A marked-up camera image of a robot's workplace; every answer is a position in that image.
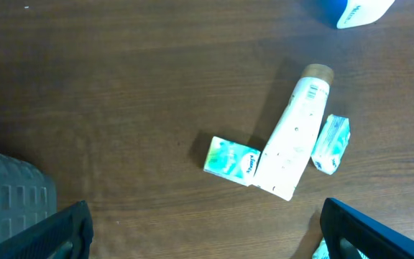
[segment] wood grain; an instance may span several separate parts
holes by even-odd
[[[88,202],[92,258],[309,258],[330,196],[414,239],[414,1],[346,30],[319,7],[0,0],[0,153]],[[264,146],[309,63],[351,121],[339,171],[291,202],[204,173],[212,135]]]

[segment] wooden table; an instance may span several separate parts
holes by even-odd
[[[0,0],[0,153],[85,199],[92,258],[309,258],[334,196],[414,239],[414,0],[336,30],[311,0]],[[201,169],[263,148],[303,68],[335,70],[338,172],[292,201]]]

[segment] white and teal box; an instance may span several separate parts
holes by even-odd
[[[260,151],[213,137],[204,171],[249,186],[257,169]]]
[[[348,118],[328,116],[311,155],[317,169],[329,175],[335,173],[350,137]]]

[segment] small box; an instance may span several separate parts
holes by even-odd
[[[260,151],[220,137],[213,137],[204,171],[249,186],[257,169]]]
[[[348,118],[328,116],[311,155],[317,169],[329,175],[335,173],[350,137]]]

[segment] white tube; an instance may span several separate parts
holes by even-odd
[[[255,186],[292,198],[316,143],[333,76],[326,65],[306,67],[262,152]]]

